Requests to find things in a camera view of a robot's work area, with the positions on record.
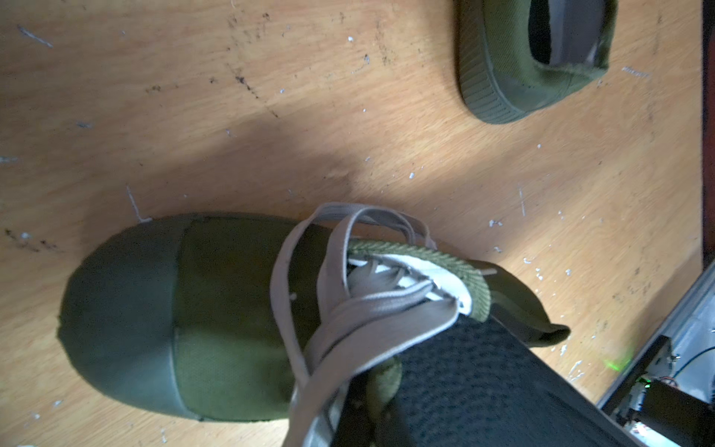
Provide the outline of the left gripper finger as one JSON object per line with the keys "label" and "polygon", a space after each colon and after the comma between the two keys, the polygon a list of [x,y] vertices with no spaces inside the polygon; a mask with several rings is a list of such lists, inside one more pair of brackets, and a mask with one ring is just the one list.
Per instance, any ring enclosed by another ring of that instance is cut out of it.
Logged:
{"label": "left gripper finger", "polygon": [[366,407],[368,374],[354,378],[348,389],[331,447],[370,447],[372,420]]}

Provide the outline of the green shoe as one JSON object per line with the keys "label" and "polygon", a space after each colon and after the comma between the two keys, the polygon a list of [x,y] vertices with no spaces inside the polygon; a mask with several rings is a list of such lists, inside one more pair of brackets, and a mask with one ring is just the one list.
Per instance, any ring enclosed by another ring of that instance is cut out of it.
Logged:
{"label": "green shoe", "polygon": [[460,1],[465,106],[504,125],[562,101],[609,69],[616,1]]}
{"label": "green shoe", "polygon": [[376,428],[400,355],[460,318],[498,321],[534,353],[570,336],[495,264],[442,253],[396,210],[328,203],[294,223],[182,215],[109,238],[70,277],[58,336],[102,394],[201,421],[289,423],[288,446],[331,446],[368,374]]}

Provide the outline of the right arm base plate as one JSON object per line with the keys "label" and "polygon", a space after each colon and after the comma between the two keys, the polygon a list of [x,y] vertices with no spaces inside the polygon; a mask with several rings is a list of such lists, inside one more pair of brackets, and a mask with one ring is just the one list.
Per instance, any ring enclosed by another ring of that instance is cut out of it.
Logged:
{"label": "right arm base plate", "polygon": [[714,398],[686,390],[671,339],[659,335],[623,370],[598,407],[640,446],[712,446]]}

